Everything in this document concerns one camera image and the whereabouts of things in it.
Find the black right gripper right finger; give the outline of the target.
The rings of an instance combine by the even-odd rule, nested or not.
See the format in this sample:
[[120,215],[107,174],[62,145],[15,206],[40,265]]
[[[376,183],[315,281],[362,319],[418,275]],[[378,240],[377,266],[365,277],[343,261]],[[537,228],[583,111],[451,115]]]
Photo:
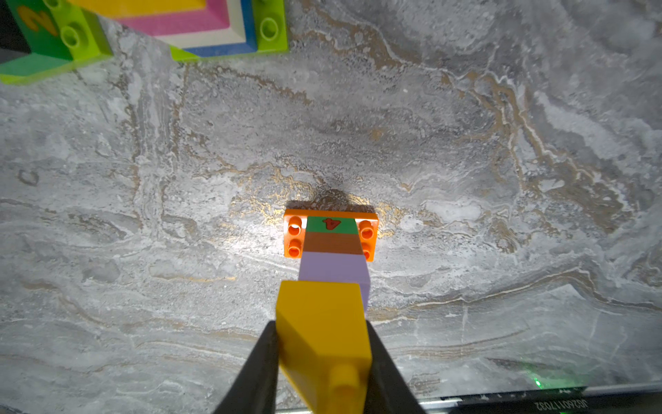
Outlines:
[[425,414],[369,321],[367,331],[372,350],[372,367],[363,412]]

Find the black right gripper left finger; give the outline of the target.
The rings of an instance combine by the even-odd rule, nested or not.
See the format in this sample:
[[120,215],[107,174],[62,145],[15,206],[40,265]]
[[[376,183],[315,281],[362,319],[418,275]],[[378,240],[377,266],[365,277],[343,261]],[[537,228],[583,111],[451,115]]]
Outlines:
[[276,323],[270,321],[233,385],[213,413],[274,414],[278,374],[279,337]]

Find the yellow sloped lego brick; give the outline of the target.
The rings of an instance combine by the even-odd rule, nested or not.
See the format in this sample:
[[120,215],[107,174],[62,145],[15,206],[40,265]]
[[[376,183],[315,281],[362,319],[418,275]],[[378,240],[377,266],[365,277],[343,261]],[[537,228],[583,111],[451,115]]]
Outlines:
[[280,367],[312,412],[363,412],[372,351],[359,285],[282,282],[276,330]]

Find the purple square lego brick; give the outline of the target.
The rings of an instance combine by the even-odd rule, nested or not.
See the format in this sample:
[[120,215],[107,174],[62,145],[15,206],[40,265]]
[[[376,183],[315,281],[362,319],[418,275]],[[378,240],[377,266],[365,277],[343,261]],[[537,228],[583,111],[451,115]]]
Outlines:
[[303,252],[298,279],[360,286],[364,311],[367,312],[371,278],[363,255],[326,252]]

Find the brown square lego brick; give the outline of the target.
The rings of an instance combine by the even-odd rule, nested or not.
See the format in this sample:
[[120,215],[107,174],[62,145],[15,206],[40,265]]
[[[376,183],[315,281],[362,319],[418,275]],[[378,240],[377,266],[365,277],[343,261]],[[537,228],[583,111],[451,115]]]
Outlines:
[[357,234],[306,232],[304,252],[363,255],[364,250]]

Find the orange long lego brick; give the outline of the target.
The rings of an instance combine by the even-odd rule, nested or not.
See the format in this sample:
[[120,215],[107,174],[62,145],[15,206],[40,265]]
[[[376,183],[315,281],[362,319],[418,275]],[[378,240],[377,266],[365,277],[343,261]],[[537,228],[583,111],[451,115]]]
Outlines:
[[376,213],[351,211],[297,210],[288,209],[284,213],[284,256],[301,259],[308,217],[353,218],[357,224],[367,262],[373,262],[378,238],[379,217]]

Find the cream small lego brick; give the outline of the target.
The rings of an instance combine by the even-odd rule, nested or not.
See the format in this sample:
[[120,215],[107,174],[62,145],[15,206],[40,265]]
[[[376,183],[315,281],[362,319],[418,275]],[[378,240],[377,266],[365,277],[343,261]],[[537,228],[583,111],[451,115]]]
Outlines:
[[226,1],[225,4],[229,12],[229,27],[226,29],[198,29],[197,31],[186,34],[157,36],[157,39],[180,49],[245,43],[248,37],[244,24],[241,1],[230,0]]

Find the pink square lego brick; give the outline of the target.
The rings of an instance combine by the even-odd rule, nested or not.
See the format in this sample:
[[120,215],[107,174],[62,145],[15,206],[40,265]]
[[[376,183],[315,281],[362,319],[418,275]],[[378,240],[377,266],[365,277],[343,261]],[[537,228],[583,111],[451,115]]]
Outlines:
[[230,17],[226,1],[207,1],[201,10],[124,17],[118,22],[149,36],[170,36],[227,29]]

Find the lime long base lego brick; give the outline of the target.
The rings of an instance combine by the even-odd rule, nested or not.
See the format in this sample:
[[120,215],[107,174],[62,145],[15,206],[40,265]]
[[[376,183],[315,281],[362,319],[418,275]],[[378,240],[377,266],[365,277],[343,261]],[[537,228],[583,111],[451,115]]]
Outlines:
[[26,85],[62,72],[85,67],[113,56],[103,28],[96,15],[68,1],[43,1],[50,8],[60,31],[60,39],[72,53],[73,61],[62,67],[39,72],[28,77],[1,74],[6,85]]

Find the black square lego brick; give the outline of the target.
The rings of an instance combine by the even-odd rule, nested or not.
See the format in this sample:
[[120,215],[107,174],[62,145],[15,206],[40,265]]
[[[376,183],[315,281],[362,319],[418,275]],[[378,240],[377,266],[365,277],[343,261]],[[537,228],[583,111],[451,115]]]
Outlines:
[[10,8],[5,1],[1,2],[0,41],[0,64],[17,60],[31,54],[29,43],[27,43],[17,21],[13,17]]

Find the dark green square lego brick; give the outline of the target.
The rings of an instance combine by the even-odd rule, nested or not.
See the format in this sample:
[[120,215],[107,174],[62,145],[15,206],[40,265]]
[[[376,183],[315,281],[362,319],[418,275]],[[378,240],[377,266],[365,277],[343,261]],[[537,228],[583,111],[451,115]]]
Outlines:
[[43,1],[5,2],[29,43],[31,54],[1,64],[1,74],[28,77],[73,61],[72,53],[60,39],[53,14]]

